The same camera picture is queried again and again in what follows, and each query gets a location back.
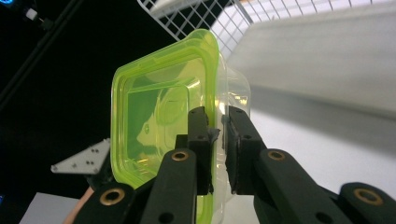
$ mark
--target lime green plastic container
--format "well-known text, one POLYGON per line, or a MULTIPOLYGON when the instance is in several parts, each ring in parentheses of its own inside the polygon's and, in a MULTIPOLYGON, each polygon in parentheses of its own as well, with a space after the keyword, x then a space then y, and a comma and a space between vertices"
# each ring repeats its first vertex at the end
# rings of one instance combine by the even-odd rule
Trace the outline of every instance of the lime green plastic container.
MULTIPOLYGON (((205 107, 209 127, 223 130, 227 92, 226 66, 207 30, 120 67, 112 85, 110 155, 116 180, 136 189, 155 177, 177 135, 187 134, 188 112, 195 107, 205 107)), ((216 186, 218 150, 212 163, 215 190, 225 186, 216 186)), ((214 195, 198 197, 198 223, 211 223, 214 201, 214 195)))

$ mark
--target metal bracket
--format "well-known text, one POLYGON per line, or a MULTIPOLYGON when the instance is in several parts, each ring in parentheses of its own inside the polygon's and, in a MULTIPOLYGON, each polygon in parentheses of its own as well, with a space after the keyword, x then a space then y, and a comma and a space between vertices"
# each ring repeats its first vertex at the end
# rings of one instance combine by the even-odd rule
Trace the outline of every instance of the metal bracket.
POLYGON ((110 139, 95 144, 78 154, 51 165, 55 174, 96 175, 100 172, 110 151, 110 139))

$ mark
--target plastic container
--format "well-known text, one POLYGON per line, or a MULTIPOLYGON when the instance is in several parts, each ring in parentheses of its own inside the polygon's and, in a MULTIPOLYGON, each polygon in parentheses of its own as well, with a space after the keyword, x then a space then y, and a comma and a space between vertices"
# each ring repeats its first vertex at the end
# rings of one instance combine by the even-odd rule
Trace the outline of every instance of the plastic container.
POLYGON ((120 67, 112 86, 110 154, 116 180, 136 189, 155 177, 163 155, 174 149, 177 135, 187 134, 188 112, 204 106, 209 128, 220 129, 220 137, 213 150, 215 192, 198 196, 197 222, 220 222, 228 185, 221 119, 228 116, 229 102, 243 102, 239 106, 248 111, 250 93, 246 79, 231 72, 229 80, 228 70, 216 38, 207 30, 196 30, 176 44, 120 67), (234 88, 230 92, 229 82, 234 88), (248 97, 235 101, 241 93, 248 97))

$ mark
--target brass insert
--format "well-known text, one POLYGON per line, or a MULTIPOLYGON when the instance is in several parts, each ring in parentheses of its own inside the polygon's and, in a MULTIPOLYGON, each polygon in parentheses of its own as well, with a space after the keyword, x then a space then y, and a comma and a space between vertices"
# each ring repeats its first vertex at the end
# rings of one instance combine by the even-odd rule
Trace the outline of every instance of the brass insert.
POLYGON ((283 161, 285 160, 285 154, 280 151, 269 151, 268 156, 274 161, 283 161))
POLYGON ((172 154, 172 160, 174 161, 184 161, 189 157, 189 153, 185 151, 178 151, 172 154))
POLYGON ((355 197, 371 205, 379 206, 384 203, 382 198, 370 189, 355 189, 353 193, 355 197))
POLYGON ((123 189, 108 189, 100 197, 100 203, 110 206, 119 203, 124 197, 125 191, 123 189))

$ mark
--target black background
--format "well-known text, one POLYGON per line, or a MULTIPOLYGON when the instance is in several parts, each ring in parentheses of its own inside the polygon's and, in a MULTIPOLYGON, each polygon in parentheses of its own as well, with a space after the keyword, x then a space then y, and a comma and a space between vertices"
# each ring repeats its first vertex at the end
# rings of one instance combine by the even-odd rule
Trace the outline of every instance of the black background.
MULTIPOLYGON (((36 1, 56 20, 68 1, 36 1)), ((0 88, 44 34, 0 6, 0 88)), ((0 223, 19 223, 37 192, 79 198, 82 175, 50 166, 110 136, 118 67, 176 40, 135 0, 85 0, 0 111, 0 223)))

